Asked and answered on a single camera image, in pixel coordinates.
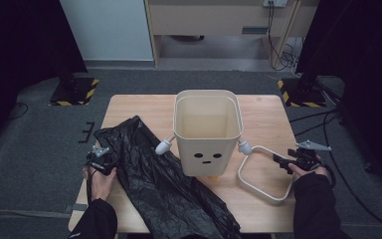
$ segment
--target power outlet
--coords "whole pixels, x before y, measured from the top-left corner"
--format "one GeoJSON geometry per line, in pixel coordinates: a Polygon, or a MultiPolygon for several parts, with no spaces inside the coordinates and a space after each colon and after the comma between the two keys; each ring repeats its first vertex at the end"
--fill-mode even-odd
{"type": "Polygon", "coordinates": [[[274,7],[285,7],[287,5],[287,0],[264,0],[264,7],[271,7],[273,4],[274,7]]]}

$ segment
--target white wall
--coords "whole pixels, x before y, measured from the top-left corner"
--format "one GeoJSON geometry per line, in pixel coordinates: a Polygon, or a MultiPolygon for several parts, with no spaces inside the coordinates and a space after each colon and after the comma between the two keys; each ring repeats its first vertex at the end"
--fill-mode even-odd
{"type": "Polygon", "coordinates": [[[153,61],[143,0],[61,0],[84,60],[153,61]]]}

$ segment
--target trash bin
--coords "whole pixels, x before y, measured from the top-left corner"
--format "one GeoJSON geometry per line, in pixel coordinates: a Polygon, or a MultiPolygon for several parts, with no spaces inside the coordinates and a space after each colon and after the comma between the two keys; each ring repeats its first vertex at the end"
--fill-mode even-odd
{"type": "Polygon", "coordinates": [[[190,90],[176,96],[174,134],[186,175],[222,175],[242,132],[240,107],[233,93],[190,90]]]}

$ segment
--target black curtain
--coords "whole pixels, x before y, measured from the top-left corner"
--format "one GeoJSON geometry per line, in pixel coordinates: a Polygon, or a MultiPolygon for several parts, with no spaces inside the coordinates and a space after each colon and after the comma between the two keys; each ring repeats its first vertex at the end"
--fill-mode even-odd
{"type": "Polygon", "coordinates": [[[0,128],[20,90],[86,71],[58,0],[0,0],[0,128]]]}
{"type": "Polygon", "coordinates": [[[327,49],[319,55],[323,61],[319,74],[345,82],[339,107],[367,159],[382,170],[382,2],[320,1],[303,44],[298,72],[309,70],[310,60],[330,31],[327,49]]]}

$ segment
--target yellow black hazard tape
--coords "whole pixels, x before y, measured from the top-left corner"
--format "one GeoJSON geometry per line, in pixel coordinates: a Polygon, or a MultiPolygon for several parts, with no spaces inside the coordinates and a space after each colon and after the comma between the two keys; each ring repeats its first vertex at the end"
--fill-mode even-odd
{"type": "Polygon", "coordinates": [[[83,106],[87,105],[90,100],[92,99],[93,94],[95,93],[95,89],[97,87],[98,80],[97,79],[91,79],[91,81],[87,82],[85,80],[84,85],[82,86],[84,96],[80,100],[72,100],[69,97],[67,98],[61,98],[56,99],[54,101],[50,101],[50,106],[83,106]]]}
{"type": "Polygon", "coordinates": [[[312,102],[298,102],[292,99],[287,92],[287,89],[284,87],[283,81],[278,81],[279,88],[281,89],[282,96],[284,98],[285,105],[287,107],[326,107],[325,103],[312,103],[312,102]]]}

